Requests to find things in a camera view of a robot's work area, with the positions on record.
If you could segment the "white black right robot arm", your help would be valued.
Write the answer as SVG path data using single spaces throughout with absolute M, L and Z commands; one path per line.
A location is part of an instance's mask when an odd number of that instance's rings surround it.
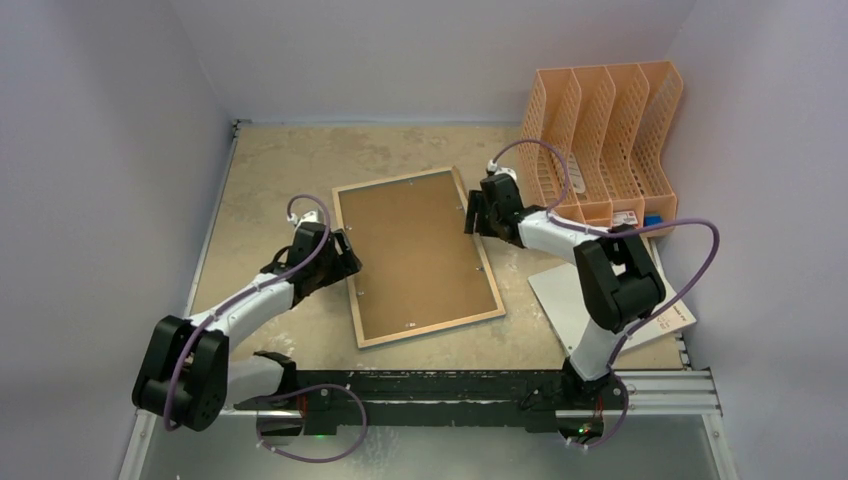
M 584 407 L 601 391 L 619 343 L 666 298 L 666 289 L 635 229 L 597 229 L 523 204 L 516 180 L 490 174 L 468 193 L 464 232 L 498 238 L 571 263 L 589 322 L 564 364 L 564 399 Z

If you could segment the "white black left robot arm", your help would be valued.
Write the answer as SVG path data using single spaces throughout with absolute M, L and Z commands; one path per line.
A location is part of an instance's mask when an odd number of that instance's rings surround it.
M 259 351 L 233 362 L 231 352 L 270 320 L 315 291 L 360 271 L 346 232 L 303 221 L 293 242 L 235 295 L 189 318 L 168 315 L 154 327 L 133 386 L 135 407 L 161 416 L 170 429 L 203 431 L 219 413 L 262 398 L 284 409 L 297 399 L 297 365 Z

